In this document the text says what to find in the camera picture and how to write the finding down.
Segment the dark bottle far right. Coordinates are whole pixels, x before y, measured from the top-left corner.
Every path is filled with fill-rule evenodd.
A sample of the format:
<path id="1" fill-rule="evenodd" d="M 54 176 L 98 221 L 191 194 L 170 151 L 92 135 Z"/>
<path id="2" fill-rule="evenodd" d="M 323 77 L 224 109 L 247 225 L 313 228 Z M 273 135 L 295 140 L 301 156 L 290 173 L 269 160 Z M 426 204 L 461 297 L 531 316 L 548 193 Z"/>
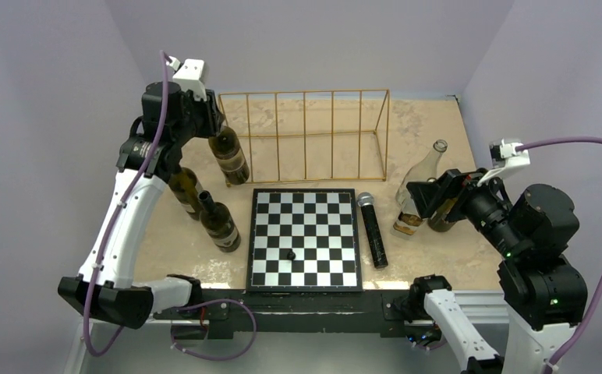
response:
<path id="1" fill-rule="evenodd" d="M 429 228 L 433 231 L 443 233 L 449 231 L 455 225 L 455 222 L 447 221 L 447 216 L 450 214 L 456 200 L 456 198 L 446 199 L 441 206 L 437 208 L 434 215 L 427 222 Z"/>

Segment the dark green wine bottle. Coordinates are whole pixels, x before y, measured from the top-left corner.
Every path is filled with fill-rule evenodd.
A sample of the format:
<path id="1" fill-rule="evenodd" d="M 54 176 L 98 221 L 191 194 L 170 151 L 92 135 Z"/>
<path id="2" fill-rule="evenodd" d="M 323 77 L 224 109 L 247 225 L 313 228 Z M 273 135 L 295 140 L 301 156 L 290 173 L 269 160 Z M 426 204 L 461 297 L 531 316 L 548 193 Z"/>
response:
<path id="1" fill-rule="evenodd" d="M 202 207 L 200 222 L 212 242 L 222 252 L 234 252 L 240 245 L 241 236 L 228 207 L 214 201 L 212 195 L 204 190 L 198 194 Z"/>

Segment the black white chessboard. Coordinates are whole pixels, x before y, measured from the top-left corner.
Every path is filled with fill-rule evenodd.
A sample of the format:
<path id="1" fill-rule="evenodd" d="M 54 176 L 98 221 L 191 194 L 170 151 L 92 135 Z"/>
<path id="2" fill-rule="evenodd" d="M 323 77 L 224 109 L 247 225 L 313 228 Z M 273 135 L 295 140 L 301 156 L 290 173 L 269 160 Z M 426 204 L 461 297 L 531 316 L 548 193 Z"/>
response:
<path id="1" fill-rule="evenodd" d="M 254 189 L 246 289 L 362 291 L 355 190 Z"/>

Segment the green wine bottle far left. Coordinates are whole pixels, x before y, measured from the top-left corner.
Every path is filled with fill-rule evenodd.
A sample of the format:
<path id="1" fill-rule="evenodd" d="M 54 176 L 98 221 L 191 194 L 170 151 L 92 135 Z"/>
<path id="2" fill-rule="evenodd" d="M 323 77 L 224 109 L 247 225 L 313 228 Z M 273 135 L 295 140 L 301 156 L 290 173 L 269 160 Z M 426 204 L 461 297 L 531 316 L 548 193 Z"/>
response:
<path id="1" fill-rule="evenodd" d="M 168 187 L 186 213 L 198 221 L 203 210 L 198 194 L 204 189 L 197 175 L 189 168 L 178 166 L 168 182 Z"/>

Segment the black handheld microphone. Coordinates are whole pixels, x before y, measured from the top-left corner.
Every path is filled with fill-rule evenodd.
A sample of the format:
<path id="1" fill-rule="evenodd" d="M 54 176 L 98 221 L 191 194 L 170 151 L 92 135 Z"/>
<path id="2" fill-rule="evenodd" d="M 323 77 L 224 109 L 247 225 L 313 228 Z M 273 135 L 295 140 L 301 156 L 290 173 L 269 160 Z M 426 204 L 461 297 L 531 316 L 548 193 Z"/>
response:
<path id="1" fill-rule="evenodd" d="M 388 266 L 388 259 L 374 208 L 374 197 L 369 192 L 361 192 L 357 196 L 356 202 L 363 218 L 374 268 L 384 269 Z"/>

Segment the green Primitivo wine bottle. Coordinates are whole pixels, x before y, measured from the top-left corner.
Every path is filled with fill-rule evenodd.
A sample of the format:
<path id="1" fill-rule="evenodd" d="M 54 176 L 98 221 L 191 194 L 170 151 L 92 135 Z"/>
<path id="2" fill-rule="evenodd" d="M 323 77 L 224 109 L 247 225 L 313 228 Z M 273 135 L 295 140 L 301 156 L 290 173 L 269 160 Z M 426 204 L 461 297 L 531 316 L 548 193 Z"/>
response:
<path id="1" fill-rule="evenodd" d="M 250 177 L 250 169 L 235 131 L 224 125 L 216 136 L 208 140 L 208 144 L 226 182 L 230 185 L 245 184 Z"/>

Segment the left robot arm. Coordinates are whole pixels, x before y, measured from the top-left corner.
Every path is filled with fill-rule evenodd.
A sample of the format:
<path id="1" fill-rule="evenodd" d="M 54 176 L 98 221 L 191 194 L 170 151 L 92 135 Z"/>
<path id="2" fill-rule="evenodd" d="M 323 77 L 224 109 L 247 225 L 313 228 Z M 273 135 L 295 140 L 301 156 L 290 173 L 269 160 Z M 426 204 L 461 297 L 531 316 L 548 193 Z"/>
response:
<path id="1" fill-rule="evenodd" d="M 213 90 L 201 99 L 170 82 L 148 85 L 136 118 L 120 146 L 115 187 L 100 233 L 78 274 L 62 277 L 58 294 L 78 313 L 139 329 L 153 313 L 173 308 L 182 318 L 200 314 L 198 280 L 180 275 L 136 284 L 137 253 L 153 209 L 171 177 L 181 170 L 182 147 L 192 138 L 216 136 L 225 117 Z"/>

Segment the clear empty glass bottle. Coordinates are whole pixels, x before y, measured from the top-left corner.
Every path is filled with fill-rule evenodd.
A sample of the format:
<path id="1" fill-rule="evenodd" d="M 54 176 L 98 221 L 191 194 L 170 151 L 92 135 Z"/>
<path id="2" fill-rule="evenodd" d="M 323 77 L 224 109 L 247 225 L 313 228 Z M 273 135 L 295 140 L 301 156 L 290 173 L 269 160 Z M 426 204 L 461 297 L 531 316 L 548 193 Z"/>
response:
<path id="1" fill-rule="evenodd" d="M 400 207 L 410 197 L 409 190 L 406 188 L 409 182 L 426 182 L 430 178 L 437 177 L 439 161 L 447 149 L 448 143 L 444 139 L 436 140 L 424 159 L 406 172 L 395 194 L 395 200 Z"/>

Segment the clear square liquor bottle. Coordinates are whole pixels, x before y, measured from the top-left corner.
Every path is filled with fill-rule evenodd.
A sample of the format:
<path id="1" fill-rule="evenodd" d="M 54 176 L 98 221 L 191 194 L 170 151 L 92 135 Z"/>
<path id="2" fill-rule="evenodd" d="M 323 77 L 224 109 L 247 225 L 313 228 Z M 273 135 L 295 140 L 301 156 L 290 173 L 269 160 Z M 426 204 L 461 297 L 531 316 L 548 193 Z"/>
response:
<path id="1" fill-rule="evenodd" d="M 410 240 L 425 222 L 426 220 L 419 214 L 415 200 L 409 198 L 400 208 L 391 227 L 391 233 L 395 237 Z"/>

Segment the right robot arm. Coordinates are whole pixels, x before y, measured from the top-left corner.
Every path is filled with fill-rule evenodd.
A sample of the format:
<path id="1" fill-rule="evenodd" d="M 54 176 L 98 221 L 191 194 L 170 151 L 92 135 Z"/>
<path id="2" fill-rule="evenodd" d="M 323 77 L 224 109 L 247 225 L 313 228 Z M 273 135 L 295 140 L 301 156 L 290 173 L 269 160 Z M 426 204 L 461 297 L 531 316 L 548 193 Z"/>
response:
<path id="1" fill-rule="evenodd" d="M 459 310 L 445 277 L 417 277 L 398 312 L 410 322 L 433 321 L 463 373 L 553 371 L 551 357 L 575 336 L 588 295 L 582 275 L 564 254 L 579 230 L 574 203 L 546 184 L 530 185 L 511 201 L 501 178 L 485 174 L 482 168 L 450 169 L 406 188 L 422 218 L 466 220 L 501 255 L 497 274 L 509 318 L 505 352 L 482 339 Z"/>

